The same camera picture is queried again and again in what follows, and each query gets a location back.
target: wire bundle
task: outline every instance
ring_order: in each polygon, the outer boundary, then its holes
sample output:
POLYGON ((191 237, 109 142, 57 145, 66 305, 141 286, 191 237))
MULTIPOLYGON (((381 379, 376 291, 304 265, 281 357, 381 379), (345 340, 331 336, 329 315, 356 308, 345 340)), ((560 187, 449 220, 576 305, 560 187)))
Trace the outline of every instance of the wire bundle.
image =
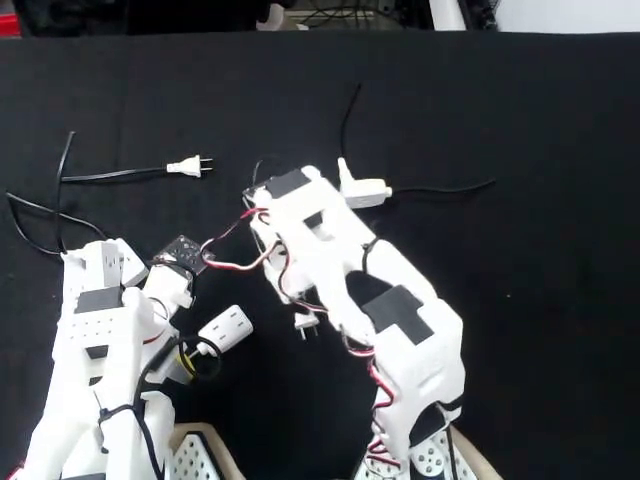
MULTIPOLYGON (((395 401, 396 396, 393 393, 393 390, 391 390, 391 388, 385 383, 384 379, 380 376, 380 373, 378 372, 378 369, 375 366, 375 361, 373 359, 369 361, 368 370, 369 370, 369 376, 371 376, 375 384, 378 387, 380 387, 388 397, 387 400, 383 400, 381 402, 375 403, 371 409, 371 411, 373 412, 373 423, 376 425, 376 427, 378 427, 380 432, 384 433, 385 432, 384 427, 380 425, 380 423, 376 420, 376 410, 380 408, 387 408, 393 405, 393 402, 395 401)), ((382 456, 384 454, 389 453, 389 451, 382 444, 381 439, 377 439, 371 444, 369 444, 369 446, 367 447, 367 452, 368 454, 366 458, 368 460, 375 460, 377 462, 386 463, 387 465, 391 465, 398 468, 400 468, 401 466, 400 462, 398 462, 397 460, 392 460, 391 458, 382 456)))
POLYGON ((258 256, 258 258, 256 258, 253 262, 251 262, 248 265, 239 265, 237 263, 219 262, 216 260, 212 260, 207 248, 213 245, 213 243, 222 240, 231 232, 233 232, 242 220, 256 213, 264 214, 266 212, 267 212, 266 208, 258 208, 258 207, 250 208, 249 210, 244 212, 242 215, 240 215, 240 218, 238 218, 238 220, 232 223, 231 226, 224 231, 224 233, 222 233, 221 235, 218 235, 217 237, 210 238, 206 242, 204 242, 200 247, 200 258, 202 258, 202 261, 205 263, 205 265, 207 265, 208 267, 216 268, 220 270, 234 270, 237 272, 248 272, 255 269, 259 265, 262 265, 262 262, 264 262, 269 257, 269 255, 273 253, 276 246, 278 245, 278 242, 274 242, 272 245, 270 245, 269 248, 265 249, 265 251, 262 252, 258 256))

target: black cable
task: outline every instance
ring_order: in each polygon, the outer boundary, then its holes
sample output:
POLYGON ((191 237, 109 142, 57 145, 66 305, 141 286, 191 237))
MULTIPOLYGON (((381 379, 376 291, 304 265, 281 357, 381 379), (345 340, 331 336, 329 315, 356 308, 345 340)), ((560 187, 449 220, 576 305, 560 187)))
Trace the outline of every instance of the black cable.
POLYGON ((145 382, 145 378, 147 377, 147 375, 149 374, 149 372, 151 370, 153 370, 154 368, 159 367, 162 364, 162 362, 164 360, 166 360, 166 358, 171 354, 171 352, 173 351, 173 349, 175 347, 178 347, 178 352, 180 354, 180 360, 182 361, 183 365, 185 365, 185 369, 191 375, 193 375, 194 378, 196 378, 198 380, 211 381, 222 370, 222 351, 220 350, 220 347, 218 347, 211 340, 209 340, 207 338, 204 338, 204 337, 201 337, 199 335, 187 335, 187 336, 181 336, 181 337, 173 337, 173 338, 169 339, 167 341, 167 343, 165 343, 164 346, 160 350, 158 350, 158 352, 153 357, 151 357, 151 360, 149 360, 149 362, 142 369, 142 372, 140 373, 140 377, 138 377, 138 383, 136 384, 135 393, 133 395, 133 407, 136 409, 136 411, 140 411, 140 407, 142 405, 142 391, 143 391, 145 383, 146 383, 145 382), (189 343, 189 342, 193 342, 193 341, 202 342, 202 343, 208 345, 218 355, 218 357, 216 359, 216 368, 211 373, 203 374, 201 372, 198 372, 198 371, 194 370, 193 368, 191 368, 190 365, 188 365, 189 362, 186 360, 187 357, 184 355, 184 348, 181 348, 180 345, 182 345, 183 343, 189 343))
POLYGON ((491 178, 485 182, 475 185, 469 185, 467 187, 459 188, 440 188, 440 187, 403 187, 394 188, 393 194, 397 193, 444 193, 444 194, 465 194, 474 193, 485 188, 488 188, 496 183, 495 178, 491 178))
POLYGON ((360 10, 360 0, 356 0, 353 6, 353 19, 355 20, 356 30, 360 30, 360 20, 358 20, 358 10, 360 10))
POLYGON ((253 167, 253 175, 251 176, 251 186, 256 186, 256 181, 258 180, 258 170, 260 170, 260 165, 262 165, 263 160, 260 159, 256 162, 255 167, 253 167))
POLYGON ((197 335, 194 335, 194 337, 197 337, 198 339, 200 339, 199 341, 207 344, 213 349, 214 352, 216 352, 216 355, 218 358, 218 360, 216 361, 216 367, 207 374, 196 371, 195 368, 191 366, 191 364, 189 363, 189 358, 184 353, 184 343, 186 342, 180 342, 178 344, 178 353, 180 355, 180 360, 182 361, 182 364, 184 365, 185 370, 189 372, 191 376, 193 376, 193 378, 198 379, 202 382, 210 382, 218 376, 218 374, 220 373, 220 370, 222 369, 222 363, 220 361, 220 359, 222 358, 222 350, 220 350, 220 348, 215 343, 213 343, 212 341, 206 338, 198 337, 197 335))
POLYGON ((376 243, 378 243, 378 240, 380 240, 380 237, 374 238, 369 243, 363 246, 364 252, 362 253, 362 271, 364 273, 369 273, 369 269, 367 268, 367 260, 369 259, 371 250, 373 250, 373 247, 375 247, 376 243))
POLYGON ((153 260, 149 262, 149 266, 153 265, 166 265, 168 267, 176 267, 187 273, 191 278, 189 278, 189 284, 191 286, 191 295, 195 295, 196 293, 196 279, 198 278, 198 273, 186 263, 182 263, 178 260, 174 260, 172 258, 165 257, 155 257, 153 260))
MULTIPOLYGON (((60 252, 57 250, 52 250, 49 249, 45 246, 43 246, 42 244, 36 242, 35 240, 33 240, 26 232, 24 226, 22 225, 22 222, 20 221, 20 215, 18 214, 18 211, 16 209, 16 203, 27 207, 27 208, 31 208, 33 210, 37 210, 39 212, 43 212, 46 213, 48 215, 53 215, 55 213, 55 211, 51 208, 45 207, 43 205, 40 205, 38 203, 34 203, 34 202, 30 202, 29 200, 26 200, 22 197, 19 197, 11 192, 5 191, 5 198, 7 199, 7 203, 9 205, 9 212, 11 214, 11 219, 13 221, 13 226, 16 228, 16 231, 18 232, 18 235, 20 235, 20 237, 27 242, 27 244, 34 248, 35 250, 39 251, 40 253, 43 253, 45 255, 51 255, 51 256, 59 256, 60 252)), ((100 238, 102 238, 103 240, 106 240, 108 237, 107 235, 97 226, 95 226, 93 223, 88 222, 86 220, 83 220, 81 218, 77 218, 77 217, 72 217, 71 215, 67 215, 66 213, 60 213, 60 217, 63 220, 66 220, 67 222, 71 222, 71 223, 75 223, 77 225, 82 225, 83 227, 87 227, 90 230, 93 230, 100 238)))
POLYGON ((67 137, 67 144, 64 147, 64 151, 62 152, 62 156, 60 157, 60 163, 58 164, 58 173, 56 174, 56 185, 55 185, 55 195, 53 197, 53 222, 56 233, 56 243, 58 245, 58 250, 62 253, 67 253, 67 248, 64 245, 64 240, 62 240, 62 230, 60 226, 60 194, 62 190, 62 174, 64 173, 64 164, 67 161, 67 157, 69 156, 69 150, 71 150, 71 144, 73 143, 73 137, 76 132, 69 132, 69 136, 67 137))
POLYGON ((451 425, 447 427, 447 443, 449 444, 449 459, 451 461, 451 476, 453 480, 458 480, 458 467, 456 466, 456 452, 453 450, 453 437, 451 436, 451 425))
MULTIPOLYGON (((11 193, 9 191, 5 191, 4 194, 7 197, 7 201, 9 202, 10 205, 12 201, 15 201, 25 207, 29 207, 34 210, 38 210, 40 212, 48 213, 49 215, 52 215, 53 213, 55 213, 54 210, 49 207, 45 207, 44 205, 40 205, 39 203, 31 202, 26 198, 19 197, 18 195, 11 193)), ((60 217, 63 220, 66 220, 68 222, 75 223, 77 225, 82 225, 83 227, 87 227, 88 229, 93 230, 96 233, 96 235, 98 235, 103 240, 106 240, 107 238, 109 238, 107 234, 104 233, 104 231, 102 231, 102 229, 98 228, 96 225, 94 225, 93 223, 87 220, 83 220, 78 217, 73 217, 71 215, 67 215, 66 213, 62 213, 62 212, 60 212, 60 217)))
POLYGON ((165 167, 133 168, 130 170, 120 170, 118 172, 96 173, 94 175, 75 175, 72 177, 62 177, 62 183, 94 183, 102 180, 113 180, 149 173, 167 173, 167 169, 165 167))
POLYGON ((147 422, 144 421, 144 414, 141 411, 136 410, 134 405, 120 405, 113 410, 101 408, 100 417, 98 418, 98 427, 102 428, 103 422, 106 422, 118 413, 125 412, 127 410, 131 410, 131 413, 133 413, 133 417, 136 419, 136 422, 140 427, 140 432, 142 433, 142 438, 144 438, 144 443, 147 447, 147 453, 149 455, 149 461, 151 462, 151 468, 153 469, 153 474, 156 477, 156 480, 164 480, 164 472, 162 468, 160 468, 158 457, 156 457, 156 447, 153 444, 153 437, 151 436, 151 432, 149 431, 149 426, 147 425, 147 422))
POLYGON ((142 432, 142 436, 144 437, 144 441, 147 445, 149 460, 151 461, 151 467, 153 468, 153 473, 156 476, 157 480, 163 480, 164 474, 162 472, 162 469, 160 468, 158 458, 156 457, 156 450, 153 444, 153 438, 151 436, 151 433, 149 432, 149 428, 146 422, 144 421, 144 413, 142 410, 142 390, 145 386, 145 378, 147 377, 149 372, 152 369, 157 368, 160 364, 162 364, 162 362, 166 360, 166 358, 171 354, 171 352, 176 346, 178 346, 178 350, 180 352, 180 360, 182 364, 184 365, 185 369, 187 369, 187 371, 194 376, 194 378, 199 380, 210 381, 210 380, 213 380, 220 373, 220 370, 222 369, 222 351, 215 343, 213 343, 211 340, 207 338, 200 337, 199 335, 173 337, 169 339, 169 341, 160 350, 158 350, 158 352, 156 352, 156 354, 153 357, 151 357, 151 360, 149 360, 149 362, 142 369, 142 372, 140 372, 140 377, 138 377, 138 383, 136 384, 136 390, 133 395, 133 404, 122 405, 120 407, 117 407, 114 410, 111 410, 110 412, 109 411, 105 412, 105 415, 107 415, 108 418, 111 418, 111 416, 124 410, 133 411, 136 421, 140 426, 140 430, 142 432), (218 355, 216 359, 216 368, 211 373, 204 375, 201 372, 197 372, 195 369, 191 368, 191 366, 189 365, 189 361, 184 355, 183 343, 188 343, 192 341, 202 342, 210 346, 218 355))
POLYGON ((18 217, 18 212, 16 212, 16 206, 9 200, 9 212, 11 213, 11 218, 13 220, 13 226, 16 227, 16 230, 18 231, 18 235, 20 235, 22 237, 22 239, 27 242, 31 247, 35 248, 37 251, 39 251, 40 253, 43 253, 44 255, 54 255, 54 256, 58 256, 60 255, 59 252, 56 252, 54 250, 49 250, 46 247, 43 247, 42 245, 40 245, 39 243, 37 243, 36 241, 32 240, 27 233, 25 232, 24 228, 22 227, 22 224, 20 223, 20 218, 18 217))
POLYGON ((340 156, 343 158, 347 158, 347 145, 346 145, 346 136, 347 136, 347 125, 349 123, 349 118, 351 117, 351 112, 353 111, 353 107, 358 100, 358 96, 360 95, 360 90, 362 90, 362 82, 356 85, 353 93, 351 94, 351 100, 349 100, 349 106, 347 110, 344 112, 344 116, 342 117, 342 124, 340 125, 340 156))

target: power cord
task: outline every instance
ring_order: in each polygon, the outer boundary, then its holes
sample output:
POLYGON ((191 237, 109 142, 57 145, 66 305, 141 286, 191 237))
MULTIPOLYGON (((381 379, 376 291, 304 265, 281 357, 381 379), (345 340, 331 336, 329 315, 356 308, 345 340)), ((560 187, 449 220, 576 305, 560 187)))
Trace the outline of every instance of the power cord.
MULTIPOLYGON (((52 216, 55 215, 55 210, 53 210, 52 208, 49 207, 45 207, 44 205, 40 205, 38 203, 35 202, 31 202, 25 198, 19 197, 18 195, 15 195, 9 191, 5 191, 4 192, 5 198, 7 199, 7 203, 9 205, 9 212, 11 213, 11 219, 13 221, 13 226, 16 228, 18 235, 20 235, 20 237, 27 242, 27 244, 29 246, 31 246, 32 248, 34 248, 35 250, 39 251, 40 253, 43 253, 45 255, 51 255, 51 256, 59 256, 60 255, 60 251, 58 250, 52 250, 49 249, 47 247, 42 246, 40 243, 36 242, 35 240, 33 240, 27 233, 25 228, 23 227, 22 223, 20 222, 20 216, 18 214, 18 210, 16 208, 17 204, 26 207, 26 208, 30 208, 33 210, 36 210, 38 212, 43 212, 45 214, 47 214, 48 216, 52 216)), ((104 231, 102 231, 102 229, 98 228, 96 225, 94 225, 91 222, 88 222, 87 220, 83 220, 81 218, 78 217, 73 217, 71 215, 67 215, 66 213, 62 213, 60 212, 60 218, 62 220, 65 220, 67 222, 70 223, 75 223, 76 225, 80 225, 83 227, 86 227, 90 230, 92 230, 93 232, 95 232, 95 234, 101 238, 102 240, 106 240, 108 237, 107 235, 104 233, 104 231)))
POLYGON ((360 97, 362 91, 362 82, 358 83, 351 94, 351 99, 340 124, 340 157, 338 158, 338 172, 340 176, 340 192, 345 197, 347 204, 351 208, 368 208, 381 205, 393 194, 398 193, 430 193, 459 195, 479 192, 496 183, 495 178, 490 178, 484 182, 456 188, 446 187, 400 187, 392 189, 387 186, 386 182, 381 178, 366 178, 355 180, 351 175, 351 171, 346 163, 347 153, 347 127, 355 104, 360 97))
POLYGON ((62 183, 102 183, 104 181, 122 179, 132 176, 141 176, 149 174, 171 174, 181 173, 189 177, 201 178, 203 172, 210 172, 213 167, 203 167, 203 163, 213 162, 212 158, 200 158, 200 155, 185 158, 181 162, 168 163, 164 167, 150 168, 133 168, 129 170, 120 170, 117 172, 97 173, 93 175, 75 175, 71 177, 62 177, 62 183))
POLYGON ((167 357, 171 354, 175 347, 178 347, 178 352, 180 356, 180 361, 184 365, 185 369, 197 380, 202 381, 211 381, 213 380, 222 370, 222 350, 211 340, 208 338, 201 337, 199 335, 187 335, 180 337, 171 338, 158 352, 149 360, 149 362, 145 365, 138 377, 138 383, 136 384, 136 390, 133 396, 133 402, 131 405, 120 405, 112 410, 101 409, 100 410, 100 418, 98 419, 98 425, 101 425, 103 422, 108 421, 114 415, 118 413, 130 410, 133 413, 133 416, 140 427, 140 431, 144 438, 145 445, 147 447, 147 453, 149 455, 149 461, 151 462, 151 468, 153 469, 153 473, 157 480, 164 480, 164 472, 160 467, 160 462, 158 462, 158 457, 156 457, 156 449, 153 443, 153 437, 151 436, 151 432, 149 431, 149 427, 144 421, 144 411, 142 408, 142 393, 145 387, 145 378, 147 374, 159 364, 164 362, 167 357), (189 342, 198 342, 204 343, 211 347, 216 352, 216 362, 215 368, 212 372, 208 374, 203 374, 202 372, 198 372, 193 368, 191 362, 184 352, 184 344, 189 342))
POLYGON ((403 188, 394 188, 393 193, 442 193, 442 194, 466 194, 466 193, 475 193, 480 190, 484 190, 485 188, 491 187, 495 185, 496 179, 490 178, 481 183, 477 183, 475 185, 469 185, 466 187, 458 187, 458 188, 441 188, 441 187, 403 187, 403 188))
POLYGON ((347 157, 347 125, 349 124, 349 119, 351 118, 353 107, 355 106, 356 102, 358 101, 358 97, 360 96, 360 90, 362 90, 362 82, 359 82, 356 85, 356 88, 353 90, 351 99, 349 100, 349 105, 344 112, 342 123, 340 124, 340 156, 342 158, 347 157))
POLYGON ((53 197, 53 225, 56 234, 56 243, 58 245, 58 251, 60 253, 67 253, 67 248, 64 244, 64 240, 62 239, 62 227, 60 225, 60 195, 62 190, 62 174, 64 173, 64 165, 67 162, 67 157, 69 156, 69 151, 71 150, 71 144, 73 143, 73 137, 76 135, 76 132, 69 132, 69 136, 67 137, 67 144, 64 147, 64 151, 62 152, 62 156, 60 157, 60 163, 58 164, 58 173, 56 174, 56 184, 54 189, 54 197, 53 197))
POLYGON ((456 465, 456 452, 453 449, 451 425, 447 427, 447 443, 449 444, 449 458, 451 459, 451 476, 453 480, 458 480, 458 467, 456 465))

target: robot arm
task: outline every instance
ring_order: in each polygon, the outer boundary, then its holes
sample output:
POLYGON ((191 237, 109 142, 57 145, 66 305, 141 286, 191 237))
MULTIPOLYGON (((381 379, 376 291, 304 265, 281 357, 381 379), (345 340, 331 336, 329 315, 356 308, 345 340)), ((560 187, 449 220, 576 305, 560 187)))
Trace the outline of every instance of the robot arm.
MULTIPOLYGON (((188 280, 167 266, 154 266, 144 291, 131 286, 148 271, 120 239, 87 244, 63 260, 53 373, 20 479, 93 473, 106 473, 107 479, 155 478, 134 415, 99 419, 101 411, 132 403, 142 366, 177 334, 169 320, 176 302, 190 295, 188 280)), ((171 363, 147 378, 161 383, 171 363)), ((144 395, 144 420, 163 463, 174 410, 161 393, 144 395)))
POLYGON ((263 209, 251 222, 257 239, 278 243, 264 269, 281 300, 309 308, 304 295, 315 287, 322 303, 316 311, 327 314, 347 345, 352 339, 365 346, 354 354, 371 357, 379 389, 365 465, 409 478, 412 449, 461 413, 462 320, 314 167, 272 178, 245 199, 263 209), (357 275, 378 287, 356 295, 357 275))

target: red and white wire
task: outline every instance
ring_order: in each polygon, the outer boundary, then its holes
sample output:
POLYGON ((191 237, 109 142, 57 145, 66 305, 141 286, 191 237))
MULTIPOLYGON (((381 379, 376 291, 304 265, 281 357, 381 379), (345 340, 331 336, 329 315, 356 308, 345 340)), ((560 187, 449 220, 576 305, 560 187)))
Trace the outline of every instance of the red and white wire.
MULTIPOLYGON (((385 383, 384 379, 380 376, 380 373, 378 372, 378 369, 375 367, 373 360, 369 362, 368 369, 369 369, 369 375, 371 376, 375 384, 380 389, 382 389, 382 391, 387 395, 387 397, 389 397, 388 400, 386 401, 375 403, 371 409, 373 412, 373 423, 376 424, 376 426, 378 427, 378 429, 380 429, 380 431, 384 432, 384 428, 376 420, 376 417, 375 417, 376 410, 380 408, 390 407, 391 405, 393 405, 393 402, 396 397, 395 397, 395 394, 393 393, 393 390, 391 390, 391 388, 385 383)), ((392 458, 382 456, 382 455, 388 454, 389 451, 384 446, 380 438, 378 438, 377 440, 374 440, 371 444, 369 444, 369 446, 367 447, 367 451, 369 452, 366 456, 367 460, 374 460, 377 462, 385 463, 387 465, 392 465, 397 468, 400 468, 402 465, 397 460, 393 460, 392 458)))
POLYGON ((239 265, 237 263, 232 263, 232 262, 218 262, 216 260, 211 260, 209 258, 207 258, 207 248, 209 246, 211 246, 214 242, 217 242, 218 240, 222 240, 223 238, 225 238, 227 235, 229 235, 231 232, 233 232, 235 230, 235 228, 238 226, 238 224, 244 220, 245 218, 253 215, 253 214, 260 214, 260 215, 265 215, 267 212, 266 208, 250 208, 249 210, 247 210, 246 212, 244 212, 240 218, 238 218, 238 220, 236 220, 234 223, 231 224, 231 226, 229 226, 229 228, 227 228, 224 233, 222 233, 221 235, 217 236, 217 237, 213 237, 210 238, 209 240, 207 240, 206 242, 204 242, 202 244, 202 246, 200 247, 200 257, 202 258, 202 261, 205 263, 205 265, 207 265, 208 267, 211 268, 217 268, 220 270, 234 270, 234 271, 238 271, 238 272, 248 272, 250 270, 255 269, 256 267, 260 266, 262 264, 262 262, 264 262, 269 255, 271 255, 273 253, 273 251, 275 250, 276 246, 278 245, 278 242, 274 242, 272 245, 270 245, 264 252, 262 252, 260 254, 260 256, 258 258, 256 258, 253 262, 251 262, 249 265, 239 265))
POLYGON ((284 295, 287 299, 289 299, 291 303, 300 305, 301 307, 304 307, 311 312, 328 313, 328 310, 323 306, 314 305, 312 303, 305 302, 304 300, 300 300, 299 298, 289 295, 286 292, 286 290, 284 289, 284 276, 287 273, 289 266, 291 265, 291 254, 289 253, 289 250, 287 249, 287 246, 284 244, 284 242, 282 242, 282 246, 285 251, 285 260, 284 260, 284 267, 282 268, 282 272, 280 272, 280 276, 278 277, 278 290, 280 290, 280 293, 282 293, 282 295, 284 295))

